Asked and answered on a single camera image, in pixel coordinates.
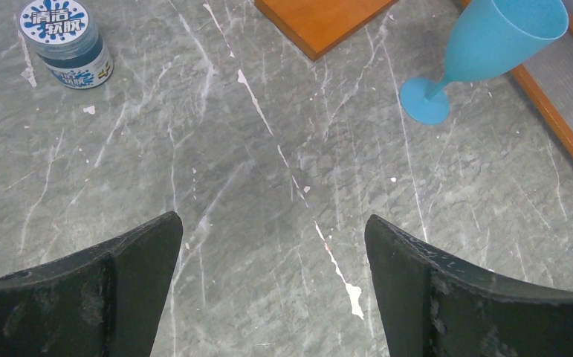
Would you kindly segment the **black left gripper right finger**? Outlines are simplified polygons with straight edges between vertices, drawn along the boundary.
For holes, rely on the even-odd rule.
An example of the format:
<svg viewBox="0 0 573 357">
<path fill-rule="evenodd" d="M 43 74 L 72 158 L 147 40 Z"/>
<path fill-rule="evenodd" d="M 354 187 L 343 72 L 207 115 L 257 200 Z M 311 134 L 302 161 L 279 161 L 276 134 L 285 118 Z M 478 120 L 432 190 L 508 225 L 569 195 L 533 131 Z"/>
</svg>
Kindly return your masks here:
<svg viewBox="0 0 573 357">
<path fill-rule="evenodd" d="M 391 356 L 573 356 L 573 292 L 481 268 L 376 215 L 364 240 Z"/>
</svg>

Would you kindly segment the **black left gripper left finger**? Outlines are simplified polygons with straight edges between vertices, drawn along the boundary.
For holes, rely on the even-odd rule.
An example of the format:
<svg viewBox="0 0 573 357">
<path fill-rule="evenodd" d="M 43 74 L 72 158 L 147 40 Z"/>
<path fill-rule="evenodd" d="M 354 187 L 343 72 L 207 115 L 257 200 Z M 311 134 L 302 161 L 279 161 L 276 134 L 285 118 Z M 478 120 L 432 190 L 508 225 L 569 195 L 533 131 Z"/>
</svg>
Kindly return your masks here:
<svg viewBox="0 0 573 357">
<path fill-rule="evenodd" d="M 182 236 L 171 211 L 0 277 L 0 356 L 149 356 Z"/>
</svg>

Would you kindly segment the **light blue wine glass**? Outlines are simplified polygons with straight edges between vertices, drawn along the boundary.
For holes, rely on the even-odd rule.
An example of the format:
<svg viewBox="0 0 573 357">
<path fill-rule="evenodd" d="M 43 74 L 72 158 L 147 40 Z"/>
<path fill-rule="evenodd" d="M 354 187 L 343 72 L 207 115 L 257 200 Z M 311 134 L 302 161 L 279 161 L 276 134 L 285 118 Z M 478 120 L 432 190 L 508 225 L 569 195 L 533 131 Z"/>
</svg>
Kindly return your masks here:
<svg viewBox="0 0 573 357">
<path fill-rule="evenodd" d="M 569 15 L 561 0 L 473 0 L 455 23 L 444 56 L 444 75 L 406 81 L 399 99 L 419 123 L 446 120 L 450 104 L 444 87 L 502 75 L 563 36 Z"/>
</svg>

